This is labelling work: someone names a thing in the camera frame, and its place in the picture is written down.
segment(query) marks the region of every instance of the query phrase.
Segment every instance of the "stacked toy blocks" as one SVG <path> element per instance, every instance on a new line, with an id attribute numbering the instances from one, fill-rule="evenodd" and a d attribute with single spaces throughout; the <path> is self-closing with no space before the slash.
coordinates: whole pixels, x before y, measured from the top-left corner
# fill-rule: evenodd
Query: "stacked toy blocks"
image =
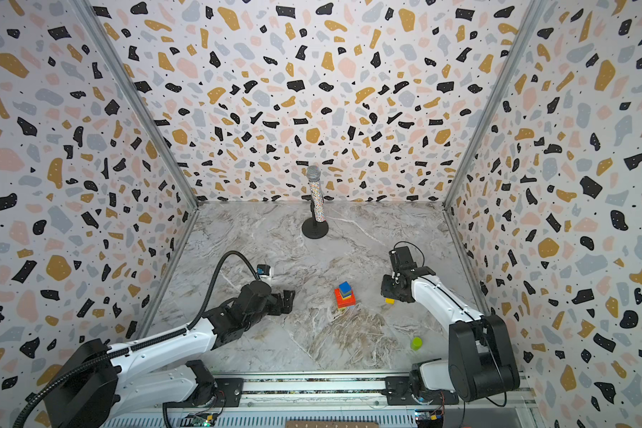
<path id="1" fill-rule="evenodd" d="M 355 294 L 352 292 L 352 287 L 347 282 L 340 284 L 340 287 L 335 288 L 335 300 L 338 309 L 348 306 L 353 306 L 357 303 Z"/>

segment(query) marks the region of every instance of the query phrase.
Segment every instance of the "silver mesh microphone grille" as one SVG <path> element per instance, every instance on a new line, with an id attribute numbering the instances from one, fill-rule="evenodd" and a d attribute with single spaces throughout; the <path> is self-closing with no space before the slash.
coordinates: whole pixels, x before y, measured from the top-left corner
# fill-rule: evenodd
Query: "silver mesh microphone grille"
<path id="1" fill-rule="evenodd" d="M 307 179 L 310 183 L 318 182 L 321 179 L 321 170 L 316 165 L 307 167 Z"/>

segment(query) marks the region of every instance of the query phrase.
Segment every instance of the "terrazzo wallpaper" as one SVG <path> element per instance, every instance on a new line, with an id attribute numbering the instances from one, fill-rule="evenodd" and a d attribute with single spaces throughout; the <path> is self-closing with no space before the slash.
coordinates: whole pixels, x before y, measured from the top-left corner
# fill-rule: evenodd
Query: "terrazzo wallpaper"
<path id="1" fill-rule="evenodd" d="M 549 1 L 451 213 L 548 427 L 642 428 L 642 1 Z"/>
<path id="2" fill-rule="evenodd" d="M 522 0 L 95 0 L 197 198 L 435 201 Z"/>
<path id="3" fill-rule="evenodd" d="M 0 2 L 0 427 L 158 290 L 189 205 L 154 144 L 69 4 Z"/>

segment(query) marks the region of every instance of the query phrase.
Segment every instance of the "round black base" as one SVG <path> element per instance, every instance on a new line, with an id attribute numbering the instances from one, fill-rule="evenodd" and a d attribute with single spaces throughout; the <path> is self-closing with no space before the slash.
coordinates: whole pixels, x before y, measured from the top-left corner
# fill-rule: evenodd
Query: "round black base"
<path id="1" fill-rule="evenodd" d="M 309 239 L 323 238 L 328 233 L 328 222 L 316 222 L 313 218 L 309 217 L 302 223 L 302 234 Z"/>

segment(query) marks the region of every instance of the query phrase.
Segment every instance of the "glittery microphone handle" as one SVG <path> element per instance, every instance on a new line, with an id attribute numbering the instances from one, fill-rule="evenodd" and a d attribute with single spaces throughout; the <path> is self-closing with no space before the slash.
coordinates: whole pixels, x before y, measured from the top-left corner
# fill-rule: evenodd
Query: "glittery microphone handle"
<path id="1" fill-rule="evenodd" d="M 326 218 L 323 217 L 323 195 L 321 194 L 321 186 L 319 182 L 309 183 L 311 189 L 311 198 L 314 201 L 314 215 L 316 221 L 321 223 L 326 221 Z"/>

